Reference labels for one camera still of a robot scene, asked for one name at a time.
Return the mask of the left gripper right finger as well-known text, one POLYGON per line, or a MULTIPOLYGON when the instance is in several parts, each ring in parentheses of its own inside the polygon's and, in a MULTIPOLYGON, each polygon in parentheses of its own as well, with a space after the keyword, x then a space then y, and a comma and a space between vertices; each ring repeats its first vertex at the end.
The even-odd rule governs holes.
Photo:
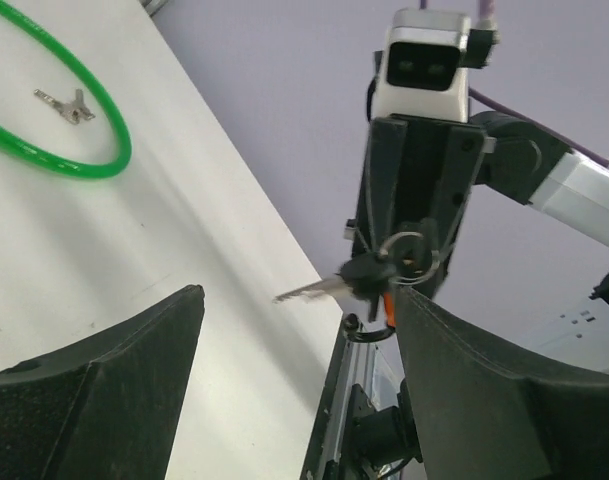
POLYGON ((397 340, 430 479, 609 479, 609 374, 470 324, 412 288, 397 340))

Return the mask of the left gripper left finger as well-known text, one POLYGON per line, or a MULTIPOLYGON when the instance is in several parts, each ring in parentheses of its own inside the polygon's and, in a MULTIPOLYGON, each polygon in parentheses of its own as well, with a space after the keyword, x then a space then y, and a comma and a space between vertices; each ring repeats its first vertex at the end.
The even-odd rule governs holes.
POLYGON ((202 325, 188 285, 0 371, 0 479, 162 479, 202 325))

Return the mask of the orange black padlock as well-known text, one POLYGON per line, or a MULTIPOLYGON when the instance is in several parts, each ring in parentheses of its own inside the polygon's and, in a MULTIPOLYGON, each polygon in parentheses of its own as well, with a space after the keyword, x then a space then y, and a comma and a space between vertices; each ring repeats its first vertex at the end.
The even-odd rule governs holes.
POLYGON ((384 293, 367 302, 366 322, 350 313, 341 321, 344 337, 357 344, 373 344, 389 339, 396 333, 393 295, 384 293))

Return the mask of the black head key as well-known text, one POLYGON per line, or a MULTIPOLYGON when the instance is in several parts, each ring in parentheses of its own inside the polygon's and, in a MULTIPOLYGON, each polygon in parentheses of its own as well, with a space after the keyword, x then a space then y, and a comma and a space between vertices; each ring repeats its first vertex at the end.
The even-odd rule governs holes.
POLYGON ((397 286, 410 287, 428 281, 440 264, 441 254, 434 235, 401 231, 386 238, 378 248, 346 261, 333 275, 281 293, 273 301, 337 298, 344 294, 362 301, 390 297, 397 286))

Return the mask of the green cable lock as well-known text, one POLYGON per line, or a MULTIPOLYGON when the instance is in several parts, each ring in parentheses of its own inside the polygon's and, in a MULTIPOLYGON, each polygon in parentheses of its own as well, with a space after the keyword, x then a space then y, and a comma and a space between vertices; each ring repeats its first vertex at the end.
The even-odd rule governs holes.
POLYGON ((103 110, 117 143, 115 158, 104 164, 86 164, 48 152, 0 125, 0 151, 29 164, 78 179, 107 179, 119 175, 132 158, 132 141, 127 123, 108 91, 95 75, 61 42, 17 8, 0 1, 0 16, 43 48, 50 51, 89 90, 103 110))

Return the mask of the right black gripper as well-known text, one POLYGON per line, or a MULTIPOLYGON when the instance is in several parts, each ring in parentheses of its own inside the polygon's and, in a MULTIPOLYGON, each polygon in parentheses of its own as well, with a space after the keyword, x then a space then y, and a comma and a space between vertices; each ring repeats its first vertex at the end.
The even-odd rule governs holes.
POLYGON ((416 268, 398 262, 405 277, 431 266, 430 249, 440 254, 431 278, 415 287, 432 299, 448 274, 464 207, 480 172, 486 132, 472 123, 409 116, 370 122, 354 219, 351 255, 378 249, 391 235, 401 238, 391 252, 414 253, 416 268))

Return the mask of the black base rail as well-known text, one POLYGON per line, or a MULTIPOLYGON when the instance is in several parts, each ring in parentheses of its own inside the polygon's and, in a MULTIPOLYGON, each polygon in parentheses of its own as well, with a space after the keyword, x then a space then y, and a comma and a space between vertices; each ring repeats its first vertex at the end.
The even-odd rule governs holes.
POLYGON ((302 479, 399 479, 423 462, 406 383, 394 379, 377 344, 338 329, 302 479))

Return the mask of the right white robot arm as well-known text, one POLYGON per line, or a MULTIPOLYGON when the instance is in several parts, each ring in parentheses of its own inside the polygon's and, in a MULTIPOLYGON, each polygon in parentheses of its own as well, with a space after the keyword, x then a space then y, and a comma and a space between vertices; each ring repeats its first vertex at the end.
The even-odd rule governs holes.
POLYGON ((418 291, 432 298, 448 275, 470 191, 485 185, 609 247, 609 169, 542 128, 488 111, 466 123, 401 114, 375 118, 363 162, 353 256, 398 232, 413 259, 437 271, 418 291))

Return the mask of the green lock keys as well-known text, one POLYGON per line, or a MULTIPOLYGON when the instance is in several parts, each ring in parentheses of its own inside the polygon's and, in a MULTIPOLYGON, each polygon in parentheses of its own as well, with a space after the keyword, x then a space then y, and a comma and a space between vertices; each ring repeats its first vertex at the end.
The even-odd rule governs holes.
POLYGON ((70 102, 59 101, 40 89, 35 89, 33 94, 71 124, 78 125, 81 120, 90 121, 95 118, 84 102, 82 89, 75 90, 75 97, 70 102))

